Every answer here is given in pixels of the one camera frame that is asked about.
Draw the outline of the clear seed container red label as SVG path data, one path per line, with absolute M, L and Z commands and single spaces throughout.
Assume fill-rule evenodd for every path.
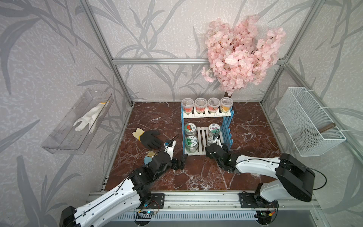
M 194 109 L 194 100 L 192 98 L 184 98 L 181 102 L 181 107 L 186 114 L 190 114 Z

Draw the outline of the strawberry lid seed container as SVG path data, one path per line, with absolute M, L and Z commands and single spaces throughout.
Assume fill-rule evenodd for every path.
M 185 137 L 189 137 L 189 136 L 196 136 L 197 133 L 197 127 L 195 124 L 193 123 L 187 123 L 184 125 L 184 134 Z

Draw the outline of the small clear container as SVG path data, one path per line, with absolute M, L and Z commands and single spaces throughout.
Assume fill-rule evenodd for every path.
M 223 97 L 221 100 L 220 100 L 220 110 L 223 112 L 223 113 L 227 113 L 230 111 L 230 109 L 232 108 L 233 106 L 233 100 L 229 97 Z

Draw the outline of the carrot lid seed container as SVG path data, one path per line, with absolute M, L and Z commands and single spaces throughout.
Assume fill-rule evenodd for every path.
M 214 143 L 214 141 L 215 141 L 215 136 L 214 135 L 208 137 L 208 139 L 207 139 L 207 146 L 212 145 Z

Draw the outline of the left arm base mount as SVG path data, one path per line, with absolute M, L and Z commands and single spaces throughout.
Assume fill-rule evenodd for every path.
M 151 192 L 148 197 L 141 200 L 138 209 L 163 209 L 165 202 L 165 193 Z

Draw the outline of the green label seed container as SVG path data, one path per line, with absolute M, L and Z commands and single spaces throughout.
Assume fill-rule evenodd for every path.
M 195 136 L 188 136 L 185 139 L 185 149 L 188 153 L 195 153 L 198 149 L 198 139 Z

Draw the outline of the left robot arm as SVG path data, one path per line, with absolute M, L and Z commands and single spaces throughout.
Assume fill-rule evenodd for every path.
M 171 158 L 166 152 L 133 170 L 119 185 L 83 206 L 69 206 L 61 213 L 60 227 L 102 227 L 123 213 L 152 202 L 151 185 L 169 169 L 184 169 L 188 155 Z

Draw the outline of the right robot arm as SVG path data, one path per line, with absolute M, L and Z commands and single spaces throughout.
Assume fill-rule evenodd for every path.
M 275 179 L 261 183 L 255 191 L 255 199 L 273 202 L 292 196 L 299 201 L 310 202 L 313 196 L 315 173 L 293 156 L 283 153 L 278 158 L 254 158 L 229 153 L 213 143 L 206 147 L 206 156 L 229 173 L 257 174 Z

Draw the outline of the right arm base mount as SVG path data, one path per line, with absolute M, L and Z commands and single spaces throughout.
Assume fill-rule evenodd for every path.
M 257 196 L 254 193 L 248 193 L 243 191 L 238 194 L 239 202 L 241 208 L 250 208 L 250 209 L 277 209 L 279 208 L 279 204 L 277 200 L 273 202 L 269 202 L 262 198 L 261 196 Z

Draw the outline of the pink flower lid container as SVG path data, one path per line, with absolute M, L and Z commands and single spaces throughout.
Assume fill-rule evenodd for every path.
M 209 137 L 212 137 L 216 132 L 220 132 L 221 128 L 218 124 L 212 123 L 208 127 L 208 135 Z

